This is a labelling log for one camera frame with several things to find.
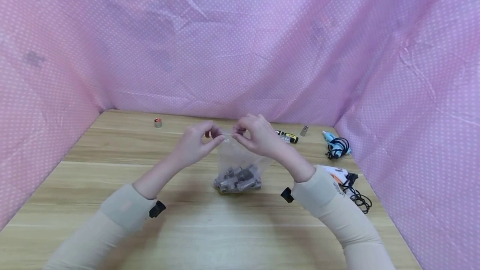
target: beige arm sleeve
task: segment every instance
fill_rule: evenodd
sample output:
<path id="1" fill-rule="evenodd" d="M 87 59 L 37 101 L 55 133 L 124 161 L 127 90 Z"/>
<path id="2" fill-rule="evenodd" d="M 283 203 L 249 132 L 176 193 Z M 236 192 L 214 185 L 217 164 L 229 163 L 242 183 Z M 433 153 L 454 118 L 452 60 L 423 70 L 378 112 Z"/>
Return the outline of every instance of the beige arm sleeve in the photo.
<path id="1" fill-rule="evenodd" d="M 383 242 L 367 216 L 322 166 L 307 182 L 294 183 L 292 196 L 321 220 L 341 243 L 349 270 L 394 270 Z"/>
<path id="2" fill-rule="evenodd" d="M 142 228 L 156 201 L 124 185 L 60 245 L 43 269 L 96 269 L 121 239 Z"/>

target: power cord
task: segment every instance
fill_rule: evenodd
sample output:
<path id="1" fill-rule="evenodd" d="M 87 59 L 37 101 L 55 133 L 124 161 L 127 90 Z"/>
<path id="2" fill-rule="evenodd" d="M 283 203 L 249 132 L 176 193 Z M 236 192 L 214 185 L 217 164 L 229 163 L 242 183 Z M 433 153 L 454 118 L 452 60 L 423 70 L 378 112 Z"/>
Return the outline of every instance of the power cord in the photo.
<path id="1" fill-rule="evenodd" d="M 328 142 L 328 153 L 325 155 L 329 160 L 336 160 L 347 154 L 350 149 L 350 143 L 344 137 L 336 137 Z"/>
<path id="2" fill-rule="evenodd" d="M 366 197 L 363 194 L 353 188 L 353 183 L 359 178 L 356 173 L 348 173 L 346 176 L 347 181 L 345 181 L 341 186 L 350 192 L 346 192 L 347 194 L 350 193 L 350 199 L 360 208 L 360 210 L 367 214 L 370 211 L 370 207 L 372 207 L 372 201 L 369 197 Z"/>

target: small plastic bag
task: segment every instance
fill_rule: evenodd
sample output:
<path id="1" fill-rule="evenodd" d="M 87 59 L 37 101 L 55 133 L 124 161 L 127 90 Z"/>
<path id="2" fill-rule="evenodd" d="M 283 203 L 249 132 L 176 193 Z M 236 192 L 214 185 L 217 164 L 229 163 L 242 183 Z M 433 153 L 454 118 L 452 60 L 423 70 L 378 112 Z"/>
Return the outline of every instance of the small plastic bag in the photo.
<path id="1" fill-rule="evenodd" d="M 218 147 L 218 176 L 213 186 L 222 194 L 262 188 L 262 173 L 272 160 L 248 151 L 231 135 Z"/>

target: table surface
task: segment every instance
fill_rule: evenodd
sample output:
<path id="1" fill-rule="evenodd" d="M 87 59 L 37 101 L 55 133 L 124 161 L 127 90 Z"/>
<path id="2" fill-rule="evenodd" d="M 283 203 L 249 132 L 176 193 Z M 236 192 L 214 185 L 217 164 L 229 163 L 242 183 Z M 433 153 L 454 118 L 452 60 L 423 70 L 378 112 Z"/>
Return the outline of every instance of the table surface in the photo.
<path id="1" fill-rule="evenodd" d="M 163 127 L 153 120 L 162 118 Z M 0 269 L 40 269 L 60 243 L 123 184 L 148 171 L 173 149 L 184 129 L 199 118 L 107 111 L 86 131 L 31 199 L 0 232 Z M 230 131 L 231 120 L 215 120 Z M 309 162 L 360 174 L 354 160 L 326 158 L 321 131 L 330 127 L 273 124 L 299 136 L 293 145 Z M 280 193 L 293 180 L 278 163 L 262 176 L 262 189 L 221 195 L 211 187 L 217 151 L 184 169 L 161 191 L 167 210 L 122 242 L 103 269 L 345 269 L 332 233 Z M 373 202 L 369 219 L 398 270 L 420 269 L 363 175 L 356 188 Z"/>

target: pink backdrop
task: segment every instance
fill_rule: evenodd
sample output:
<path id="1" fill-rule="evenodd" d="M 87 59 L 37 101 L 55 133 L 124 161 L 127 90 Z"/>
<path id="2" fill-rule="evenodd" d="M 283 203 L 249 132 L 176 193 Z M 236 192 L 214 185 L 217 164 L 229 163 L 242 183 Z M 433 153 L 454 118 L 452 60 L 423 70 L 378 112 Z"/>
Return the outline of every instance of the pink backdrop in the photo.
<path id="1" fill-rule="evenodd" d="M 0 0 L 0 227 L 105 109 L 334 125 L 424 269 L 479 264 L 480 0 Z"/>

